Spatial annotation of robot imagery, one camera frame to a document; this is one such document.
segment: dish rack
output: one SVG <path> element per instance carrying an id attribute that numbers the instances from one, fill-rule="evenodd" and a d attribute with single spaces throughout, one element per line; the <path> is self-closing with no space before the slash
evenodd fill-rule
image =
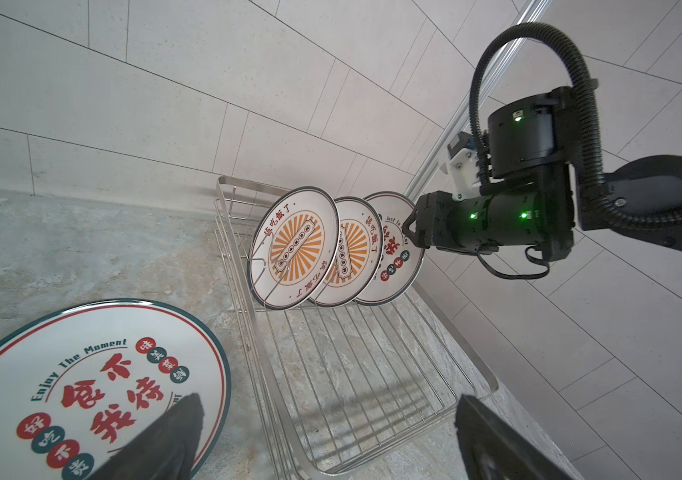
<path id="1" fill-rule="evenodd" d="M 254 230 L 287 192 L 219 178 L 217 239 L 277 478 L 345 478 L 453 418 L 461 393 L 477 396 L 466 371 L 478 371 L 459 364 L 410 291 L 374 307 L 255 302 L 246 278 Z M 485 378 L 492 393 L 495 378 Z"/>

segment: marble countertop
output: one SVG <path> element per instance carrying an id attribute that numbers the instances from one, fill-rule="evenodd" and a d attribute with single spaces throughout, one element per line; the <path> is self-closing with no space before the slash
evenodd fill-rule
<path id="1" fill-rule="evenodd" d="M 0 340 L 66 306 L 117 297 L 158 300 L 191 312 L 215 332 L 227 353 L 231 408 L 195 478 L 274 478 L 212 217 L 0 194 Z M 441 335 L 449 336 L 444 330 Z M 479 373 L 472 373 L 475 384 L 482 384 Z M 503 385 L 484 403 L 574 479 L 582 479 Z M 446 422 L 353 477 L 465 476 L 455 429 Z"/>

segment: red chinese characters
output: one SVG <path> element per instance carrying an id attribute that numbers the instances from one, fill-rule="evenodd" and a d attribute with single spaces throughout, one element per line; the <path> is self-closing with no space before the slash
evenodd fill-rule
<path id="1" fill-rule="evenodd" d="M 115 353 L 108 362 L 104 364 L 104 368 L 101 369 L 102 372 L 107 372 L 110 380 L 115 380 L 116 376 L 119 375 L 126 379 L 130 377 L 130 370 L 125 368 L 123 365 L 130 365 L 130 360 L 122 360 L 122 353 Z"/>
<path id="2" fill-rule="evenodd" d="M 32 413 L 20 421 L 15 433 L 24 440 L 31 440 L 49 426 L 50 416 L 47 413 Z"/>
<path id="3" fill-rule="evenodd" d="M 99 435 L 103 432 L 104 436 L 101 437 L 101 440 L 109 438 L 109 443 L 114 443 L 117 430 L 131 426 L 136 422 L 130 417 L 130 412 L 123 413 L 120 410 L 117 410 L 118 408 L 120 408 L 120 406 L 113 403 L 109 405 L 109 410 L 98 412 L 96 417 L 93 418 L 93 425 L 90 426 L 90 430 L 92 430 L 95 435 Z"/>
<path id="4" fill-rule="evenodd" d="M 98 400 L 104 398 L 104 393 L 101 393 L 100 389 L 93 390 L 95 383 L 95 380 L 82 380 L 75 382 L 76 386 L 65 386 L 64 398 L 60 401 L 61 405 L 68 408 L 77 402 L 82 408 L 93 408 Z"/>
<path id="5" fill-rule="evenodd" d="M 160 386 L 154 385 L 154 383 L 154 380 L 150 380 L 149 377 L 144 377 L 143 379 L 136 380 L 137 392 L 134 392 L 133 390 L 127 391 L 127 399 L 130 401 L 130 403 L 136 404 L 136 410 L 140 410 L 141 408 L 149 408 L 149 401 L 145 398 L 148 398 L 149 400 L 160 401 L 164 397 L 160 391 Z"/>

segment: white ceramic plate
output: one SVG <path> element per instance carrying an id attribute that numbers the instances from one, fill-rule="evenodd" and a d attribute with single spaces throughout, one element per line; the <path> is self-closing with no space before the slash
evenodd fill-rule
<path id="1" fill-rule="evenodd" d="M 0 341 L 0 478 L 86 478 L 194 392 L 205 416 L 193 472 L 231 398 L 227 357 L 201 321 L 120 299 L 29 323 Z"/>
<path id="2" fill-rule="evenodd" d="M 365 197 L 375 208 L 383 228 L 383 257 L 373 281 L 357 295 L 364 305 L 391 302 L 408 289 L 419 273 L 424 249 L 415 247 L 401 230 L 413 212 L 413 203 L 396 192 L 378 192 Z"/>
<path id="3" fill-rule="evenodd" d="M 309 296 L 319 306 L 351 302 L 373 280 L 383 252 L 381 221 L 372 206 L 356 197 L 336 199 L 341 219 L 338 252 L 320 288 Z"/>
<path id="4" fill-rule="evenodd" d="M 303 302 L 323 282 L 336 258 L 339 213 L 316 187 L 288 192 L 253 236 L 248 280 L 258 302 L 285 310 Z"/>

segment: red circle emblem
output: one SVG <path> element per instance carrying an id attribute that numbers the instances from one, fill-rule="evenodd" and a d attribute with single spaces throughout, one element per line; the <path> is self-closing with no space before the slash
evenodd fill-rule
<path id="1" fill-rule="evenodd" d="M 32 413 L 20 421 L 15 433 L 24 440 L 31 440 L 49 426 L 50 416 L 47 413 Z"/>

